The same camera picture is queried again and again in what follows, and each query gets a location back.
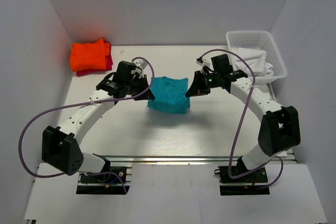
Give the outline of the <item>teal t-shirt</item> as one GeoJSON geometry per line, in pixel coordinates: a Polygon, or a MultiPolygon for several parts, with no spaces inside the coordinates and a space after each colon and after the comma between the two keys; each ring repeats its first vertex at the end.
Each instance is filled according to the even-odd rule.
{"type": "Polygon", "coordinates": [[[155,77],[151,91],[154,100],[148,101],[148,108],[168,114],[186,114],[190,108],[187,98],[188,78],[172,79],[169,77],[155,77]]]}

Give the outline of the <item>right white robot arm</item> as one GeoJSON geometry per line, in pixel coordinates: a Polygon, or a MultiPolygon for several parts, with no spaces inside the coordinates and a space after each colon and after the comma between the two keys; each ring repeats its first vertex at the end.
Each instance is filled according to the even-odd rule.
{"type": "Polygon", "coordinates": [[[243,111],[251,110],[260,121],[258,143],[237,160],[235,168],[228,168],[232,179],[247,182],[256,170],[272,158],[300,144],[298,111],[293,106],[282,106],[270,99],[255,86],[255,78],[242,70],[234,70],[226,53],[207,62],[196,59],[200,70],[194,73],[193,82],[185,96],[208,95],[213,88],[222,88],[244,103],[243,111]]]}

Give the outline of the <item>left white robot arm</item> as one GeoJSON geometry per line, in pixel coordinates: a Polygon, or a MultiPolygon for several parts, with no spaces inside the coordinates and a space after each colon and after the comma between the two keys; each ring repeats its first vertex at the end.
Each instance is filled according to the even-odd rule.
{"type": "Polygon", "coordinates": [[[110,178],[110,161],[97,155],[84,153],[80,144],[94,124],[119,101],[154,100],[144,73],[151,64],[143,57],[120,61],[116,72],[107,74],[96,86],[89,101],[56,127],[43,131],[42,160],[71,176],[75,173],[93,175],[98,181],[110,178]]]}

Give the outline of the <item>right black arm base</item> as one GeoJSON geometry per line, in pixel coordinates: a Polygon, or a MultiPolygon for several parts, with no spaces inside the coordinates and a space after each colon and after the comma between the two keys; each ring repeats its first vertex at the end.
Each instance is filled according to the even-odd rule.
{"type": "Polygon", "coordinates": [[[251,174],[240,178],[229,177],[228,166],[218,166],[214,175],[219,179],[221,196],[254,196],[269,195],[269,185],[266,169],[260,168],[251,174]]]}

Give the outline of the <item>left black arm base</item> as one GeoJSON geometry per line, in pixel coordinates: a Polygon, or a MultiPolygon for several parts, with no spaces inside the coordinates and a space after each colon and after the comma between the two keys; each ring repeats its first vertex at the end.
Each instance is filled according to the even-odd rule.
{"type": "Polygon", "coordinates": [[[87,175],[81,173],[79,175],[76,194],[77,195],[126,195],[131,186],[131,166],[114,166],[110,167],[110,171],[117,174],[104,175],[87,175]]]}

